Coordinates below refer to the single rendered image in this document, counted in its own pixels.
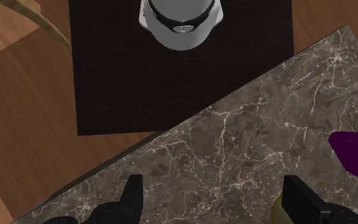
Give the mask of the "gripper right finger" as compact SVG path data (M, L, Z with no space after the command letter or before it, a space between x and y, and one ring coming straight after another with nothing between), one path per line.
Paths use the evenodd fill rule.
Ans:
M294 224L358 224L358 214L325 202L296 175L284 176L282 207Z

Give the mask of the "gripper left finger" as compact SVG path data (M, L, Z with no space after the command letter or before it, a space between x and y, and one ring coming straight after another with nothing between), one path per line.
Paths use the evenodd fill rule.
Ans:
M59 216L43 224L139 224L143 205L143 175L131 174L120 200L98 205L83 223L72 216Z

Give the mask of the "olive yellow round object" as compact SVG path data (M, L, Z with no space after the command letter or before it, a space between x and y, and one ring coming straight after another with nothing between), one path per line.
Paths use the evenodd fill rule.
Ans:
M287 224L286 212L282 207L282 196L279 195L271 208L270 219L272 224Z

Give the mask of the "purple rounded object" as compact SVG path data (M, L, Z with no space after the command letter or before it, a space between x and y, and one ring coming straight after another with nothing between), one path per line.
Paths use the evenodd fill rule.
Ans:
M345 170L358 177L358 132L333 132L328 142Z

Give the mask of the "dark robot stand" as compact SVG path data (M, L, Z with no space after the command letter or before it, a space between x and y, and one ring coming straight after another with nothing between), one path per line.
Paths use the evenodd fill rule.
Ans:
M141 0L69 0L77 132L169 130L294 54L293 0L219 0L198 47L164 47Z

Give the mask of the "tan wooden furniture leg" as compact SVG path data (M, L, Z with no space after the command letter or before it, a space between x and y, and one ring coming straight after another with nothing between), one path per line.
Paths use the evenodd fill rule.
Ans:
M42 15L35 0L0 0L0 4L32 20L35 24L56 37L61 43L70 45L69 40Z

